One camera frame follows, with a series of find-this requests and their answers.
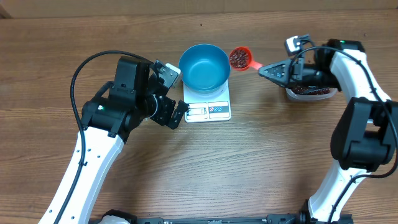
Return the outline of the red measuring scoop blue handle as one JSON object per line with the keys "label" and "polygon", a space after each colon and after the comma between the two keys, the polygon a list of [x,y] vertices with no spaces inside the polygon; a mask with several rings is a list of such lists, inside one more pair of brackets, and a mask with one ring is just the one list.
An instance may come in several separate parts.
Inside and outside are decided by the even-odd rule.
{"label": "red measuring scoop blue handle", "polygon": [[229,55],[229,64],[237,71],[245,71],[249,68],[259,70],[263,64],[256,62],[248,47],[236,47]]}

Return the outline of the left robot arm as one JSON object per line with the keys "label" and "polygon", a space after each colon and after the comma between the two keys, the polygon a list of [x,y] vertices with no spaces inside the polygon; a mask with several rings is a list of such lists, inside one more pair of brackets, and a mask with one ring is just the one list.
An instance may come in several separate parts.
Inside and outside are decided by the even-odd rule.
{"label": "left robot arm", "polygon": [[178,127],[188,105],[166,94],[181,75],[179,68],[159,60],[118,60],[114,81],[105,83],[78,114],[71,161],[41,223],[89,222],[106,175],[131,131],[145,119]]}

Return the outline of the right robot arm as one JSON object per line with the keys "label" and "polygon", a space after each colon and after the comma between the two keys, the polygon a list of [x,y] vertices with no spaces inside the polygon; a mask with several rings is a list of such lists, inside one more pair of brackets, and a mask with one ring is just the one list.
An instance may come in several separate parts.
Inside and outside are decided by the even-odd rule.
{"label": "right robot arm", "polygon": [[333,163],[318,190],[296,215],[268,215],[268,223],[352,223],[341,211],[364,179],[383,179],[381,165],[397,159],[397,102],[380,88],[361,42],[330,39],[311,47],[314,63],[304,63],[305,40],[293,37],[285,47],[290,58],[259,66],[261,77],[283,87],[336,88],[347,106],[332,134]]}

